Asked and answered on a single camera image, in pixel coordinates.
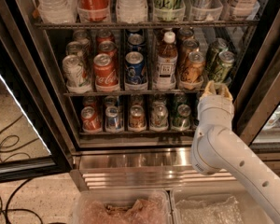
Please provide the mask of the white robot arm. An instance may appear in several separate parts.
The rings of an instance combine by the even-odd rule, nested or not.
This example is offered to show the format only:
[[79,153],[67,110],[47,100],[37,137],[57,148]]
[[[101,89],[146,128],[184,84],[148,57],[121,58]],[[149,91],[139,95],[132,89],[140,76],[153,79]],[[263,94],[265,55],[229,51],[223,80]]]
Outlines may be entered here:
[[264,209],[280,224],[280,177],[232,131],[232,95],[223,83],[209,81],[197,105],[196,128],[190,160],[203,175],[224,169],[232,174]]

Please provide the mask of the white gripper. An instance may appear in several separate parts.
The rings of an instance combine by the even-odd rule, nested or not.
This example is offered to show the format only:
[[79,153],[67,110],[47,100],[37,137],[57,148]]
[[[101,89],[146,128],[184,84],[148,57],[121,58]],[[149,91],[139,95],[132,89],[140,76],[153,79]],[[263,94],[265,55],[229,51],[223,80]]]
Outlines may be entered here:
[[220,95],[216,95],[215,82],[210,80],[198,103],[197,133],[206,133],[213,126],[222,126],[231,130],[234,116],[233,97],[225,84],[221,85]]

